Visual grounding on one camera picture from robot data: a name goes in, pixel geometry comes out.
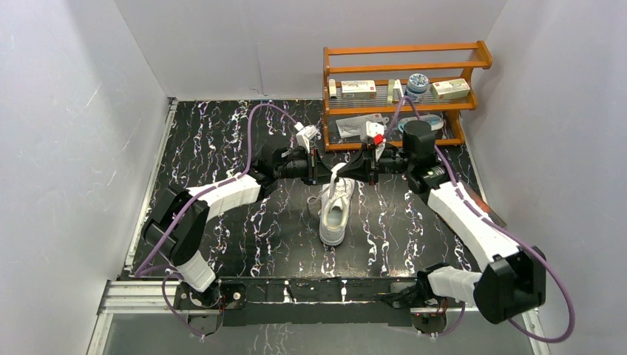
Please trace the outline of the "white shoelace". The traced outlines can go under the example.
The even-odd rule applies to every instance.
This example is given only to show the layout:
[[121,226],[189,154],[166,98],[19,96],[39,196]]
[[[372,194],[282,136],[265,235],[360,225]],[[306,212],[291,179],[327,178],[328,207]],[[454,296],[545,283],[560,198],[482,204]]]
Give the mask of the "white shoelace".
[[324,196],[333,196],[335,194],[336,185],[337,185],[338,181],[342,180],[340,177],[338,177],[338,172],[346,164],[347,164],[346,162],[341,162],[341,163],[336,164],[331,169],[331,180],[330,180],[330,183],[327,184],[326,187],[323,187],[318,195],[311,195],[311,196],[309,196],[307,198],[307,200],[306,200],[307,204],[311,205],[314,202],[316,202],[318,200],[321,200]]

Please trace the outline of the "white sneaker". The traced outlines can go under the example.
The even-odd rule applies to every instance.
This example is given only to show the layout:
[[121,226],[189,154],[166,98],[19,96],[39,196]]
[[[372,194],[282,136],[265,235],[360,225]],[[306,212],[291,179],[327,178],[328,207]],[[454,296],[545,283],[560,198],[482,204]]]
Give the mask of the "white sneaker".
[[356,183],[350,178],[341,179],[335,194],[321,199],[319,236],[328,246],[337,246],[343,241],[350,216],[350,201]]

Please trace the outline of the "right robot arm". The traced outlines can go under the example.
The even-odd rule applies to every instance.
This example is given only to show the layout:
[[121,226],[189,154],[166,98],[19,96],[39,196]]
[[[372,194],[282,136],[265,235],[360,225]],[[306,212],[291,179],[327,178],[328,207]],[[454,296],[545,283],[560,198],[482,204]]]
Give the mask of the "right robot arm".
[[455,182],[438,156],[435,133],[423,121],[404,125],[400,148],[384,139],[385,127],[367,121],[362,125],[358,155],[339,170],[341,178],[374,185],[381,174],[403,174],[417,194],[462,240],[480,270],[457,269],[439,263],[420,270],[414,286],[394,291],[385,302],[394,304],[410,295],[426,306],[444,298],[474,305],[492,324],[506,321],[546,302],[544,256],[537,248],[526,250],[500,233],[486,214]]

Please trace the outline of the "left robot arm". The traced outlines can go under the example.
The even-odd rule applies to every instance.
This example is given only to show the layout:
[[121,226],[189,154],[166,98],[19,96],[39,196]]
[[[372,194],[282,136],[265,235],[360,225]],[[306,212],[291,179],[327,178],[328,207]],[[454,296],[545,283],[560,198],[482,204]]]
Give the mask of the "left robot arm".
[[157,199],[141,237],[175,268],[192,290],[194,301],[211,308],[220,301],[217,275],[203,258],[200,242],[207,222],[240,206],[265,199],[279,179],[306,185],[330,183],[337,170],[324,164],[315,148],[267,145],[251,160],[248,171],[201,186],[197,191],[169,187]]

